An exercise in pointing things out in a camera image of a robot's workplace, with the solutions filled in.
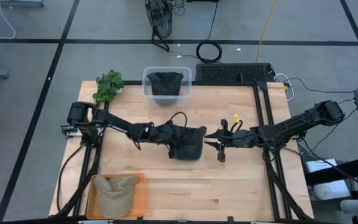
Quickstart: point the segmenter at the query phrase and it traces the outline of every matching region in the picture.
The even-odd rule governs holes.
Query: plastic bin
[[[181,73],[183,78],[180,81],[180,89],[178,91],[173,90],[177,95],[153,95],[153,92],[155,93],[156,91],[155,86],[152,84],[155,82],[152,83],[147,75],[154,72]],[[157,106],[184,106],[193,94],[191,87],[192,79],[191,69],[187,67],[147,67],[143,71],[142,93],[151,104]]]

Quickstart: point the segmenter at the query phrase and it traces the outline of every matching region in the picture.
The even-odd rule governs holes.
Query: fan
[[[169,46],[163,39],[168,38],[172,33],[172,13],[167,0],[145,0],[147,17],[153,28],[152,43],[169,52]],[[154,41],[157,36],[164,46]]]

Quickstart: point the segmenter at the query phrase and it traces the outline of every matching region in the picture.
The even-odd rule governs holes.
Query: leaves
[[[107,103],[115,99],[117,90],[124,88],[121,73],[110,70],[110,72],[96,79],[98,92],[93,95],[96,103]]]

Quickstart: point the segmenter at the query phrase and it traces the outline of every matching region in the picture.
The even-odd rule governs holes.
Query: gray carpet floor
[[[45,7],[4,6],[18,39],[60,39],[74,0],[45,0]],[[213,40],[259,40],[273,1],[221,0],[211,33]],[[358,26],[358,1],[346,0]],[[215,4],[186,3],[183,16],[173,17],[169,39],[198,40],[208,36]],[[0,36],[12,35],[0,15]],[[80,0],[68,39],[144,40],[152,35],[143,0]],[[265,40],[356,42],[340,0],[281,0],[267,29]],[[0,69],[10,78],[0,80],[0,203],[29,128],[37,101],[50,70],[58,42],[0,43]],[[172,50],[195,54],[196,44],[172,44]],[[222,45],[224,63],[252,63],[255,44]],[[216,50],[203,47],[201,54],[213,58]],[[259,62],[268,62],[276,73],[301,78],[309,88],[351,91],[358,88],[358,45],[263,45]],[[94,80],[110,69],[125,80],[140,80],[149,66],[186,66],[196,73],[194,58],[177,58],[152,44],[65,44],[51,81],[29,150],[20,172],[4,221],[45,218],[55,190],[66,140],[60,132],[70,104],[78,97],[83,80]],[[351,99],[350,94],[315,93],[293,80],[295,97],[289,101],[292,115],[323,100]],[[341,104],[349,114],[352,102]],[[306,140],[314,145],[332,128],[318,127]],[[341,161],[358,159],[358,115],[340,124],[315,152]],[[314,205],[319,220],[351,223],[335,206]]]

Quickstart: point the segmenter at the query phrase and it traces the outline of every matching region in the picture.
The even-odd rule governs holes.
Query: yellow cable
[[[265,24],[265,28],[264,28],[264,31],[262,32],[262,35],[260,36],[260,40],[259,40],[259,47],[258,47],[258,53],[256,55],[256,63],[258,63],[258,59],[259,59],[259,53],[260,53],[260,47],[262,46],[262,41],[264,39],[264,35],[265,35],[265,32],[266,32],[266,28],[270,22],[270,19],[272,18],[272,14],[273,14],[273,11],[276,7],[276,3],[277,3],[277,0],[274,0],[273,2],[273,6],[272,6],[272,9],[270,10],[270,13],[268,14],[268,18],[267,18],[267,21],[266,21],[266,24]]]

